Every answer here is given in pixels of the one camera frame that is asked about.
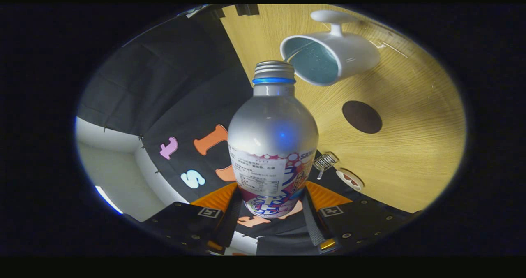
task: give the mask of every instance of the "nutrition facts label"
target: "nutrition facts label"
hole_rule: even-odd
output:
[[[267,160],[229,146],[233,171],[244,190],[261,196],[279,195],[287,159]]]
[[[241,185],[254,191],[263,193],[278,192],[279,181],[266,181],[261,178],[250,178],[246,175],[240,174]]]

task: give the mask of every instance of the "dark round hole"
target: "dark round hole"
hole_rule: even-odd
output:
[[[342,107],[344,117],[357,130],[374,134],[382,128],[380,115],[369,105],[359,101],[348,101]]]

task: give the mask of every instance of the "wood grain surface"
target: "wood grain surface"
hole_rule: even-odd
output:
[[[238,16],[235,6],[228,6],[221,18],[250,80],[258,62],[282,60],[279,47],[284,38],[330,30],[330,24],[310,18],[314,10],[339,10],[359,18],[343,24],[342,31],[374,43],[380,51],[378,66],[329,87],[296,76],[295,96],[316,119],[318,150],[333,152],[340,158],[336,169],[360,177],[363,194],[411,213],[432,203],[458,169],[466,144],[462,101],[438,61],[395,30],[340,7],[258,8],[259,15]],[[383,123],[379,132],[366,134],[347,122],[342,106],[350,100],[378,112]]]

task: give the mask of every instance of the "mug handle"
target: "mug handle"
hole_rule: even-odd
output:
[[[351,14],[333,10],[317,10],[310,13],[310,17],[318,22],[330,23],[330,34],[339,37],[344,36],[341,32],[341,25],[343,23],[349,23],[358,20]]]

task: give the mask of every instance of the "aluminum bottle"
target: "aluminum bottle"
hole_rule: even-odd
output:
[[[235,113],[228,148],[246,207],[261,218],[288,214],[303,192],[318,145],[318,128],[294,97],[294,68],[264,61],[254,95]]]

